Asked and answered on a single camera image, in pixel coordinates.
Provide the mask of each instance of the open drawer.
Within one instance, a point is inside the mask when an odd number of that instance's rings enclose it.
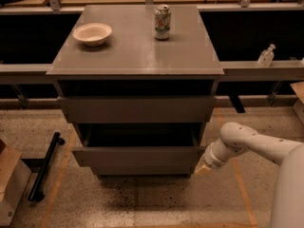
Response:
[[[95,175],[190,175],[203,152],[199,123],[78,124],[73,154]]]

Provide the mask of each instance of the yellow tape line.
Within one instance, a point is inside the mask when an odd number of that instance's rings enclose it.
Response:
[[[218,117],[218,123],[219,123],[219,125],[223,126],[224,125],[224,120],[223,120],[223,118],[222,118],[222,116],[220,114],[220,109],[218,107],[215,107],[215,112],[216,112],[216,115]],[[237,178],[238,188],[239,188],[240,194],[241,194],[241,196],[243,198],[243,201],[244,201],[244,204],[245,204],[245,207],[246,207],[246,210],[247,210],[247,214],[248,214],[250,223],[251,223],[251,225],[253,227],[258,228],[257,219],[256,219],[256,217],[254,215],[254,210],[253,210],[253,207],[251,205],[251,202],[250,202],[250,199],[249,199],[249,195],[248,195],[246,187],[245,187],[244,180],[243,180],[243,178],[240,175],[240,171],[239,171],[239,167],[238,167],[238,161],[236,159],[232,158],[230,160],[230,163],[233,166],[234,173],[235,173],[235,176]]]
[[[177,224],[177,225],[147,225],[120,226],[114,228],[253,228],[252,224],[243,223],[211,223],[211,224]]]
[[[54,207],[54,204],[55,204],[55,201],[56,201],[56,198],[57,198],[57,195],[58,195],[58,191],[59,191],[61,182],[62,182],[64,174],[65,174],[65,171],[67,169],[67,164],[68,164],[68,161],[69,161],[70,154],[72,152],[72,148],[75,146],[75,141],[76,141],[76,131],[73,130],[73,132],[69,136],[69,140],[68,140],[68,144],[67,144],[67,150],[66,150],[64,160],[63,160],[63,162],[60,166],[60,170],[58,172],[56,181],[55,181],[53,189],[51,190],[51,193],[50,193],[50,197],[49,197],[49,200],[48,200],[48,203],[47,203],[46,212],[42,217],[41,227],[43,227],[43,228],[48,227],[48,222],[49,222],[49,219],[50,219],[50,215],[51,215],[52,209]]]

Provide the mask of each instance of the gray cabinet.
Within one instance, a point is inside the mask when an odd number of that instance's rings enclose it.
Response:
[[[105,23],[112,37],[86,47],[70,35],[47,72],[83,145],[74,157],[98,176],[191,175],[200,159],[223,72],[197,8],[171,10],[157,41],[153,6],[88,6],[75,28]]]

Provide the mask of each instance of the drawer front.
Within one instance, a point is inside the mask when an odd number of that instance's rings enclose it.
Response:
[[[59,98],[69,123],[205,123],[215,97]]]
[[[73,155],[96,175],[191,174],[199,159],[196,146],[80,147]]]

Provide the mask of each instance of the cardboard box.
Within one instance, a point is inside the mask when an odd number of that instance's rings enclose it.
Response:
[[[300,121],[304,124],[304,82],[291,84],[298,100],[294,104],[294,111]]]
[[[0,226],[9,226],[29,181],[21,153],[0,139]]]

